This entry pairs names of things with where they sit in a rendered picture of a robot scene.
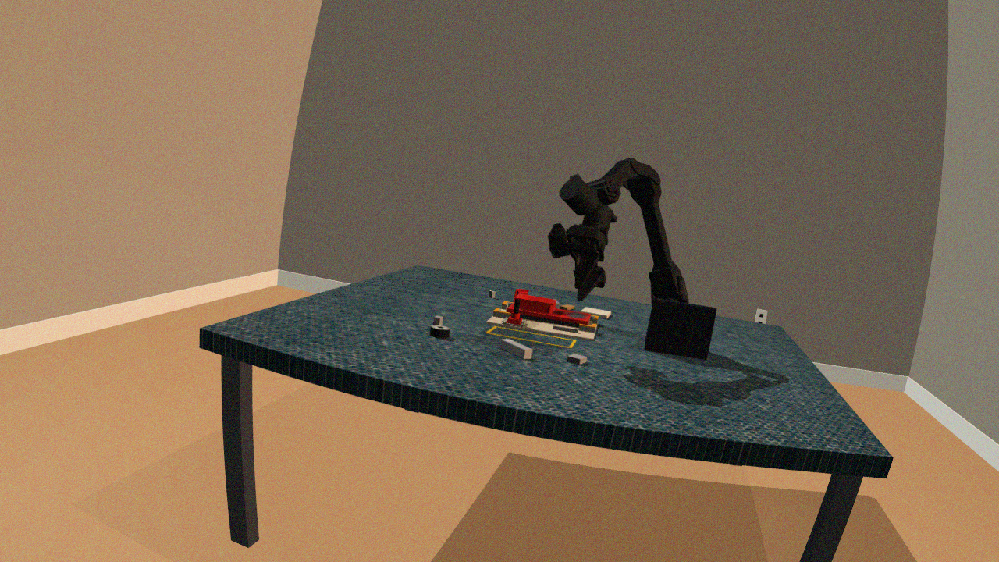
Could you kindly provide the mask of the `beige flat square tile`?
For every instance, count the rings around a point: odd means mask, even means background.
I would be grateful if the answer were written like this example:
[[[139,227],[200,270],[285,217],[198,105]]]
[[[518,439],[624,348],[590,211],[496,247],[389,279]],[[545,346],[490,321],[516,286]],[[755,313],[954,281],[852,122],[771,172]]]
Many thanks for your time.
[[[590,315],[596,315],[596,316],[598,316],[597,318],[606,318],[606,319],[609,318],[610,313],[611,313],[611,311],[604,311],[604,310],[600,310],[600,309],[596,309],[596,308],[588,308],[588,307],[585,307],[584,309],[582,309],[581,312],[589,313]]]

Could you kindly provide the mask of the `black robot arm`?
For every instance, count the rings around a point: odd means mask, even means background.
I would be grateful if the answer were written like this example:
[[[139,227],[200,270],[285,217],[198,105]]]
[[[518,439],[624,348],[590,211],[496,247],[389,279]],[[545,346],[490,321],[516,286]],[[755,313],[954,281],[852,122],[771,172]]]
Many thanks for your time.
[[[663,224],[663,215],[659,207],[661,194],[660,177],[652,166],[640,163],[635,158],[627,158],[615,163],[613,169],[596,181],[585,183],[578,174],[570,176],[560,189],[559,195],[565,204],[570,206],[577,215],[585,215],[584,222],[602,222],[607,229],[611,222],[617,222],[609,204],[620,199],[620,188],[629,190],[632,198],[640,206],[645,220],[647,240],[654,266],[649,272],[652,281],[652,303],[654,297],[689,303],[688,291],[681,276],[681,270],[671,260],[670,245],[667,241]],[[582,223],[584,223],[582,222]],[[568,243],[568,231],[563,225],[554,224],[547,238],[553,258],[571,255],[570,247],[578,246],[578,239]]]

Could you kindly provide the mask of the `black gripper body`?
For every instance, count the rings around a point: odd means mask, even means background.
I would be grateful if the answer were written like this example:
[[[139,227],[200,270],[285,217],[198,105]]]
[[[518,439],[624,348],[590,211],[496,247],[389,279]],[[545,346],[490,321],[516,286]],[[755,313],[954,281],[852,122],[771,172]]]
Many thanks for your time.
[[[587,221],[582,224],[574,224],[570,227],[568,231],[568,243],[572,244],[574,239],[578,239],[578,247],[592,249],[599,252],[599,261],[604,261],[604,246],[609,245],[609,229],[602,224],[602,222],[597,221]],[[595,287],[603,288],[604,283],[606,283],[606,273],[602,266],[595,266],[592,272],[602,274],[602,283],[597,284]]]

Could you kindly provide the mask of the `beige rectangular block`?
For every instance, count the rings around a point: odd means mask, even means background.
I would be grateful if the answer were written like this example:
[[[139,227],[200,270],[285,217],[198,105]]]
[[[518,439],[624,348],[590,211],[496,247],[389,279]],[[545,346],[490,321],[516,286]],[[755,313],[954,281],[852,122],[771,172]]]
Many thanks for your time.
[[[506,350],[510,354],[521,357],[524,360],[531,359],[532,352],[534,352],[534,349],[513,340],[502,340],[500,348]]]

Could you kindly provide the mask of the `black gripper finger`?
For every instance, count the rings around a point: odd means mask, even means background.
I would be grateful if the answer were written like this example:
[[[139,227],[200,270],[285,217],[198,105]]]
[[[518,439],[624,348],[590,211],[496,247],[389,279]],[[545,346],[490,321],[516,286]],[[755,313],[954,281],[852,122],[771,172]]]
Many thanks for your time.
[[[599,260],[599,252],[592,249],[570,247],[570,253],[575,260],[575,288],[581,289],[590,272],[595,269]]]
[[[595,289],[597,284],[602,283],[602,274],[590,272],[589,277],[585,280],[584,286],[578,289],[578,301],[584,301],[588,297],[588,293]]]

